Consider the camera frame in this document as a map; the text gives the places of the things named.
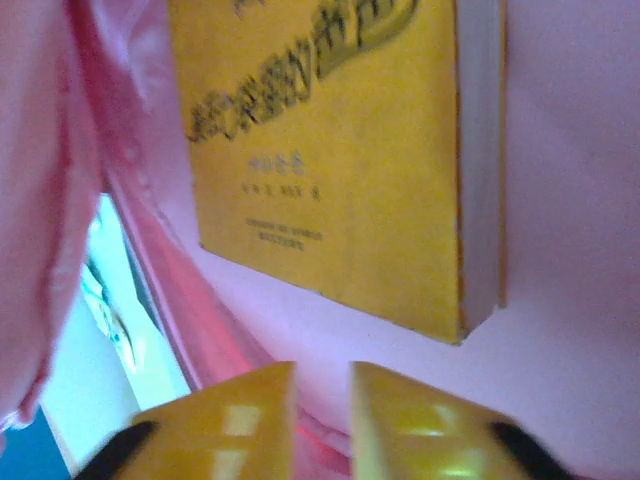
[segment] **book cover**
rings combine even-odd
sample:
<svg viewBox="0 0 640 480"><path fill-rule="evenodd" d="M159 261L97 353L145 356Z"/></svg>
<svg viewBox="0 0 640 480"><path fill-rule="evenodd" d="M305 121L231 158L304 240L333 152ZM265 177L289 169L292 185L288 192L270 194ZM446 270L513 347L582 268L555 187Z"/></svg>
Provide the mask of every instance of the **book cover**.
<svg viewBox="0 0 640 480"><path fill-rule="evenodd" d="M169 8L202 246L458 341L454 2Z"/></svg>

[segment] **blue surface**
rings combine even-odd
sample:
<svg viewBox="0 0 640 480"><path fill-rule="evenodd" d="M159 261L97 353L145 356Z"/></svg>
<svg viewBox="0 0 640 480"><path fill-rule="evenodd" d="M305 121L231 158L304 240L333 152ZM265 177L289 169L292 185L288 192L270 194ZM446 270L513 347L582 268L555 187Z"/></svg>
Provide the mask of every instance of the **blue surface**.
<svg viewBox="0 0 640 480"><path fill-rule="evenodd" d="M69 471L42 410L38 410L28 428L6 433L7 448L0 457L0 479L69 479Z"/></svg>

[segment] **yellow plastic part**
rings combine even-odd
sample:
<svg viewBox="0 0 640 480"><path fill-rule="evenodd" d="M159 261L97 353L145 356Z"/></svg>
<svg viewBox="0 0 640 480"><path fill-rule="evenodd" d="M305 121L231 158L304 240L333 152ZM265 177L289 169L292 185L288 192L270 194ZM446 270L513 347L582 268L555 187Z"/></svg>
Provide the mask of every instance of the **yellow plastic part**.
<svg viewBox="0 0 640 480"><path fill-rule="evenodd" d="M490 433L500 413L365 362L352 408L354 479L528 478Z"/></svg>
<svg viewBox="0 0 640 480"><path fill-rule="evenodd" d="M294 370L275 363L136 416L159 427L116 478L290 479Z"/></svg>

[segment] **pink fabric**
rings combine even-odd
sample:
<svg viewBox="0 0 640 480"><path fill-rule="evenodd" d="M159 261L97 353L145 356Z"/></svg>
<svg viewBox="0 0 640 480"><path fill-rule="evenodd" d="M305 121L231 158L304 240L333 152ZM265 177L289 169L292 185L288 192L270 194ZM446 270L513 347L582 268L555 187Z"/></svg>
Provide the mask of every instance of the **pink fabric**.
<svg viewBox="0 0 640 480"><path fill-rule="evenodd" d="M298 361L300 478L348 475L356 359L514 415L581 473L640 478L636 0L509 2L510 301L459 348L200 249L164 2L67 5L0 4L0 418L28 417L46 376L101 168L193 386Z"/></svg>

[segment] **yellow object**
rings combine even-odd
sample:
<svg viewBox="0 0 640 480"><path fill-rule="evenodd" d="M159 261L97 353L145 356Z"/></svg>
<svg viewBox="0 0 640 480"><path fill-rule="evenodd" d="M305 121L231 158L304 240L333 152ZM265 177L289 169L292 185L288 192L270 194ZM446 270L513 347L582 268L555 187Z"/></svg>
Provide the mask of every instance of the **yellow object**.
<svg viewBox="0 0 640 480"><path fill-rule="evenodd" d="M453 0L170 0L201 244L458 342Z"/></svg>
<svg viewBox="0 0 640 480"><path fill-rule="evenodd" d="M353 382L354 479L529 478L489 429L508 417L370 363Z"/></svg>
<svg viewBox="0 0 640 480"><path fill-rule="evenodd" d="M135 417L158 430L117 480L289 480L294 363L275 363Z"/></svg>

